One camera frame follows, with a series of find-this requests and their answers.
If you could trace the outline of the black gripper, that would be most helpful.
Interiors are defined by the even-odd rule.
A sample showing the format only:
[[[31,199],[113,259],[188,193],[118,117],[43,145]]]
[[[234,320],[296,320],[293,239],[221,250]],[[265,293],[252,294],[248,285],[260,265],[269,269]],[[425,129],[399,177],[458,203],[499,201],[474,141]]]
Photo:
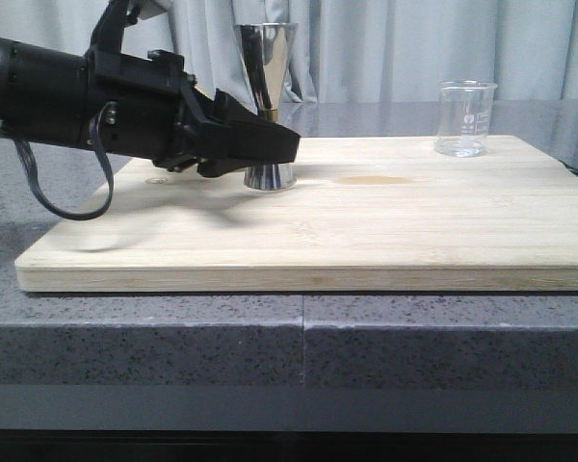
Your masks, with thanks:
[[[113,153],[169,171],[197,164],[217,178],[244,167],[295,161],[301,136],[218,90],[209,98],[183,71],[184,58],[152,50],[146,59],[92,47],[89,91],[105,100],[102,139]]]

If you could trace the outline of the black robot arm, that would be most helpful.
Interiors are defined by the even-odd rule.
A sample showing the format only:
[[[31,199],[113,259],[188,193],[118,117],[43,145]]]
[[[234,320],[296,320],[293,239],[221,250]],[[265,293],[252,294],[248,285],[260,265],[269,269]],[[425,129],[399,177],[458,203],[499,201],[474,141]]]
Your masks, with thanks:
[[[203,94],[182,56],[124,54],[124,31],[143,15],[135,1],[110,2],[82,56],[0,38],[0,133],[88,149],[99,121],[107,151],[170,171],[195,167],[207,178],[295,160],[296,132],[224,91]]]

